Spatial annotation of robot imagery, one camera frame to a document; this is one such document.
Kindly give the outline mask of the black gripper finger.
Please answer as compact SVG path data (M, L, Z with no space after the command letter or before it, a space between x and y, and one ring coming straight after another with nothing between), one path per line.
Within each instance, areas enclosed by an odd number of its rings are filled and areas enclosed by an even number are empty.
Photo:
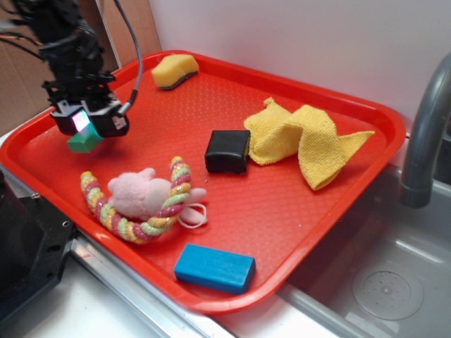
M90 124L90 119L82 104L72 104L61 100L51 112L59 131L62 134L73 136Z
M106 108L88 113L100 137L123 137L128 133L129 120L126 115L119 113L120 108L120 104L111 104Z

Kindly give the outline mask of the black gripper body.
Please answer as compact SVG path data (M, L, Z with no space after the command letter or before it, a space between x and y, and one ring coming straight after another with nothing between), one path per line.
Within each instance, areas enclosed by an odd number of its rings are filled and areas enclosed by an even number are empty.
M71 78L61 77L59 81L44 81L42 87L57 113L73 113L79 108L88 113L99 113L121 104L109 88L115 79L109 71L84 73Z

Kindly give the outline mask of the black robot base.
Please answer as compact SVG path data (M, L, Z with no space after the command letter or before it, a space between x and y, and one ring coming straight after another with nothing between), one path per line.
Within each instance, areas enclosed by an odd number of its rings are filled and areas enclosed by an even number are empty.
M1 324L62 278L75 226L42 196L18 197L1 174Z

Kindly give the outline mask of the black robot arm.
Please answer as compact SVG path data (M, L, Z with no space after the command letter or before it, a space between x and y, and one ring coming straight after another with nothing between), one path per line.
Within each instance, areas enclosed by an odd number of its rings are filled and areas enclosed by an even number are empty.
M104 70L99 38L76 1L13 1L10 19L1 21L1 38L24 39L37 47L35 57L49 66L54 78L43 82L62 134L93 125L100 137L122 137L130 128L121 103L109 85L114 75Z

